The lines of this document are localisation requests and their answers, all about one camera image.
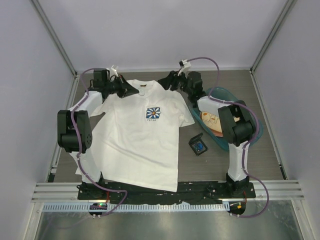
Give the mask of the white t-shirt flower print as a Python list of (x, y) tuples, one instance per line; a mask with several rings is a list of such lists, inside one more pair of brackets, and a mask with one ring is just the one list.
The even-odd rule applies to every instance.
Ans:
[(109, 95), (90, 115), (101, 116), (92, 130), (90, 158), (106, 180), (176, 192), (179, 130), (194, 119), (179, 92), (155, 80), (129, 84), (145, 95)]

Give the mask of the dark blue round brooch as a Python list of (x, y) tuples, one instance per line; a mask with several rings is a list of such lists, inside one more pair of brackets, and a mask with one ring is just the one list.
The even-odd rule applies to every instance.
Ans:
[(201, 142), (198, 142), (194, 145), (194, 148), (197, 152), (201, 152), (204, 148), (203, 144)]

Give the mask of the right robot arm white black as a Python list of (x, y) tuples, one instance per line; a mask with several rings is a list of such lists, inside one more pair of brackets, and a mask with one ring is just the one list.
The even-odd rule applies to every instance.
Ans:
[(219, 118), (222, 137), (228, 143), (229, 167), (226, 173), (225, 190), (233, 198), (243, 197), (249, 187), (247, 171), (248, 151), (259, 131), (259, 121), (250, 112), (244, 101), (227, 101), (211, 96), (203, 89), (201, 74), (196, 71), (188, 75), (171, 71), (157, 81), (165, 90), (180, 89), (187, 94), (191, 105), (201, 113)]

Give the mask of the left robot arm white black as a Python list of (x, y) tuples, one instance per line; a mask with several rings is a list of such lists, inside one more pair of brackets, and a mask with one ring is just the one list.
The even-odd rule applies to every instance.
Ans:
[(120, 99), (139, 93), (125, 78), (106, 68), (93, 68), (93, 79), (85, 88), (84, 96), (68, 110), (57, 113), (57, 143), (75, 160), (82, 182), (77, 186), (79, 200), (100, 200), (107, 196), (102, 172), (91, 159), (93, 143), (90, 116), (110, 95)]

